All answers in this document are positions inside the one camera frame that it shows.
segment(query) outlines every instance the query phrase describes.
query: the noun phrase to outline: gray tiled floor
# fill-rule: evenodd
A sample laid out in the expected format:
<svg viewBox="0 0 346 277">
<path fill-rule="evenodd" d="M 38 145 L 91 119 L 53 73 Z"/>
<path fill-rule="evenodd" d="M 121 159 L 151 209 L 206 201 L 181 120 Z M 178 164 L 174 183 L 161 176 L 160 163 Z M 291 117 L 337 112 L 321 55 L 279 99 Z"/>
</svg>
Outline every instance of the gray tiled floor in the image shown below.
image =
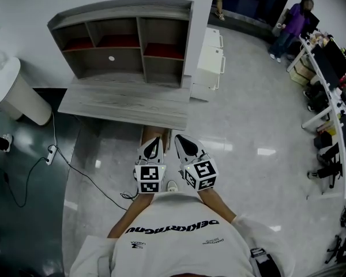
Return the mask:
<svg viewBox="0 0 346 277">
<path fill-rule="evenodd" d="M 302 87 L 289 79 L 286 64 L 269 58 L 266 43 L 224 28 L 220 32 L 225 74 L 214 101 L 190 102 L 184 133 L 199 139 L 216 159 L 220 172 L 216 190 L 224 201 L 237 214 L 278 230 L 295 254 L 295 276 L 306 276 L 322 267 L 325 251 L 340 231 L 343 207 L 340 197 L 306 200 L 314 184 L 306 171 L 318 164 L 314 135 L 300 124 L 313 114 L 306 110 Z M 138 125 L 117 122 L 105 123 L 98 138 L 83 130 L 72 160 L 125 208 L 129 202 L 119 193 L 136 192 L 131 174 L 140 133 Z M 97 160 L 100 168 L 95 167 Z M 179 177 L 174 149 L 167 153 L 166 164 L 166 181 L 175 179 L 189 192 Z M 63 222 L 65 271 L 87 234 L 106 236 L 123 214 L 73 171 L 66 200 L 70 207 L 65 208 Z"/>
</svg>

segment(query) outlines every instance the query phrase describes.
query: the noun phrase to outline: wooden cabinet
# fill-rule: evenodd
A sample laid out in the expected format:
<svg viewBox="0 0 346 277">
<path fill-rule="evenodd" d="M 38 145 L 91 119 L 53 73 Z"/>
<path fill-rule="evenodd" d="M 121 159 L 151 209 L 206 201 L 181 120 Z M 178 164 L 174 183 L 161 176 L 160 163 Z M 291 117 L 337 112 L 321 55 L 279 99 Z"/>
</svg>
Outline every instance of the wooden cabinet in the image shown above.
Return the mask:
<svg viewBox="0 0 346 277">
<path fill-rule="evenodd" d="M 59 15 L 48 26 L 79 79 L 126 72 L 180 88 L 189 22 L 190 8 L 140 5 Z"/>
</svg>

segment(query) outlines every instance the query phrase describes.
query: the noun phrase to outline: white sneaker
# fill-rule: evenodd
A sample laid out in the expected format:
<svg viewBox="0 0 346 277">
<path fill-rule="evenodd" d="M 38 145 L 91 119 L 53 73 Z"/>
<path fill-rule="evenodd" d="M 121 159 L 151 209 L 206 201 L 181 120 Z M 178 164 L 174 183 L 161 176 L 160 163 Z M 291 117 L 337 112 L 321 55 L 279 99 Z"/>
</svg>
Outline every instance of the white sneaker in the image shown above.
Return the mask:
<svg viewBox="0 0 346 277">
<path fill-rule="evenodd" d="M 178 192 L 178 186 L 175 181 L 169 181 L 167 185 L 168 192 Z"/>
<path fill-rule="evenodd" d="M 218 11 L 216 11 L 216 12 L 215 12 L 215 15 L 216 15 L 221 21 L 225 21 L 224 14 L 219 13 Z"/>
<path fill-rule="evenodd" d="M 9 153 L 10 152 L 10 146 L 12 145 L 12 142 L 13 142 L 13 136 L 10 133 L 8 133 L 8 134 L 4 134 L 2 136 L 2 138 L 9 142 L 8 148 L 6 150 L 3 150 L 5 153 Z"/>
</svg>

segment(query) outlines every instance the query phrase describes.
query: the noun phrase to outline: shelf compartment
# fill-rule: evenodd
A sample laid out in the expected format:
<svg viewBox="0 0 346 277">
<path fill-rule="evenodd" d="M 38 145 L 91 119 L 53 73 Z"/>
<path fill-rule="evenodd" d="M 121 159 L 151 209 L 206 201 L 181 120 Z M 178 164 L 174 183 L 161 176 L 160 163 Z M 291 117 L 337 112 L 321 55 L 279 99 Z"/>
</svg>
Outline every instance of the shelf compartment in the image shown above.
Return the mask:
<svg viewBox="0 0 346 277">
<path fill-rule="evenodd" d="M 180 88 L 183 61 L 167 58 L 145 57 L 147 83 Z"/>
<path fill-rule="evenodd" d="M 97 48 L 139 48 L 138 35 L 106 35 L 103 36 Z"/>
<path fill-rule="evenodd" d="M 143 73 L 140 49 L 134 48 L 93 48 L 63 53 L 77 78 L 84 78 L 86 72 L 95 75 L 110 72 Z"/>
<path fill-rule="evenodd" d="M 148 43 L 144 56 L 178 59 L 183 61 L 185 58 L 185 48 L 173 44 Z"/>
<path fill-rule="evenodd" d="M 141 18 L 138 23 L 145 57 L 185 59 L 188 21 Z"/>
<path fill-rule="evenodd" d="M 53 30 L 57 45 L 62 51 L 84 50 L 93 48 L 91 38 L 85 24 L 72 25 Z"/>
<path fill-rule="evenodd" d="M 93 48 L 90 37 L 71 39 L 67 42 L 63 51 L 82 50 Z"/>
<path fill-rule="evenodd" d="M 86 23 L 97 48 L 139 48 L 136 18 L 90 21 Z"/>
</svg>

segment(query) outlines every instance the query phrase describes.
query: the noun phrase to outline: white t-shirt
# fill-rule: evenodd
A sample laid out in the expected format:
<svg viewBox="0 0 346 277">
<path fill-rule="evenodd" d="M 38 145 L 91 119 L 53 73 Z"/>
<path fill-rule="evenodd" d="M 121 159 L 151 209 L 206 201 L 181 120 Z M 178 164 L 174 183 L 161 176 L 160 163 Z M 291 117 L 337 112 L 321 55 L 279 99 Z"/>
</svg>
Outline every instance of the white t-shirt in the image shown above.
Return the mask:
<svg viewBox="0 0 346 277">
<path fill-rule="evenodd" d="M 184 273 L 254 276 L 250 248 L 233 225 L 198 198 L 170 193 L 157 196 L 119 239 L 89 236 L 70 276 Z"/>
</svg>

